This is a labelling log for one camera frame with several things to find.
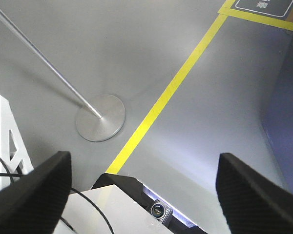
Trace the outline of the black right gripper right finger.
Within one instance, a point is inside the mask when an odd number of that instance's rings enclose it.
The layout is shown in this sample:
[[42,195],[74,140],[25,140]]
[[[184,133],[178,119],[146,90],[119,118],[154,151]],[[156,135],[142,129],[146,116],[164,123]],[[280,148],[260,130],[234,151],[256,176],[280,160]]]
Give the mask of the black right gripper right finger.
[[232,234],[293,234],[293,195],[231,153],[221,153],[216,191]]

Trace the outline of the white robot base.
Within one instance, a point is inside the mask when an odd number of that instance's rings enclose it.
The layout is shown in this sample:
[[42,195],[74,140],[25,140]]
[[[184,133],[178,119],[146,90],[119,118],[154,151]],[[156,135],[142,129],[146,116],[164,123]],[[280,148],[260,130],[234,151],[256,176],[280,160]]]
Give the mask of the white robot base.
[[[0,95],[0,190],[29,174],[32,165],[8,100]],[[112,183],[80,192],[70,188],[68,200],[53,234],[200,234],[174,217],[162,224]]]

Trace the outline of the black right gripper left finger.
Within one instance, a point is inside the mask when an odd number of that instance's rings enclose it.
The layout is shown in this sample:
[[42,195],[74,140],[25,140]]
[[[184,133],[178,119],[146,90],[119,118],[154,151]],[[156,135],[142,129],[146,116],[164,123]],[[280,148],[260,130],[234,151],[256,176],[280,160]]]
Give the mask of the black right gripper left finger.
[[58,151],[0,190],[0,234],[51,234],[71,188],[71,154]]

